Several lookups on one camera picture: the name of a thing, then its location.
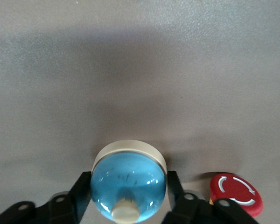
beige lid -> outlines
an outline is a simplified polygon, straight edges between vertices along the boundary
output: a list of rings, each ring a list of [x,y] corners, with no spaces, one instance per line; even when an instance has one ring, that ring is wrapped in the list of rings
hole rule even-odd
[[[120,140],[105,146],[95,158],[92,171],[101,159],[120,152],[135,152],[145,155],[156,161],[162,168],[164,174],[167,174],[167,166],[162,154],[155,147],[138,140]]]
[[[114,222],[118,224],[133,224],[140,217],[140,211],[135,202],[122,199],[111,210]]]

clear blue ball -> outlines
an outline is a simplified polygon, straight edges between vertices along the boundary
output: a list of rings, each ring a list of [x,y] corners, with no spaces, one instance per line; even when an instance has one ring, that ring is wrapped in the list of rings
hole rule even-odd
[[[137,222],[150,218],[162,205],[165,191],[166,178],[161,167],[138,153],[110,155],[92,171],[91,197],[101,214],[110,220],[113,206],[121,199],[137,204]]]

